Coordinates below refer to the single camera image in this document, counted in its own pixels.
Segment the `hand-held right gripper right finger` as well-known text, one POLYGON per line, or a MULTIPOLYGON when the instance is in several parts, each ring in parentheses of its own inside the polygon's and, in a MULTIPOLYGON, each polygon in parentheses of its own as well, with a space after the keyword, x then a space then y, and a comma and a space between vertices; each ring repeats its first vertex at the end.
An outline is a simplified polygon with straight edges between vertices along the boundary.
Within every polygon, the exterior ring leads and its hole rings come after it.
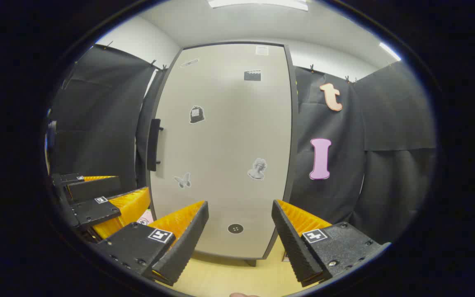
POLYGON ((273 201, 271 216, 302 286, 342 278, 390 246, 348 222, 331 224, 282 200, 273 201))

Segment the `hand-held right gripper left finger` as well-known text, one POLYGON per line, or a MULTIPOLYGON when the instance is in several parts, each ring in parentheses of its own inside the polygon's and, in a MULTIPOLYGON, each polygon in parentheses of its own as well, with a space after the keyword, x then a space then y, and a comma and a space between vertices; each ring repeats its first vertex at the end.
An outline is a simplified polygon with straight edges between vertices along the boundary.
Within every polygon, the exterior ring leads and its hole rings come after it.
POLYGON ((209 220, 209 204, 199 201, 149 225, 131 222, 100 241, 97 250, 119 267, 174 285, 193 255, 209 220))

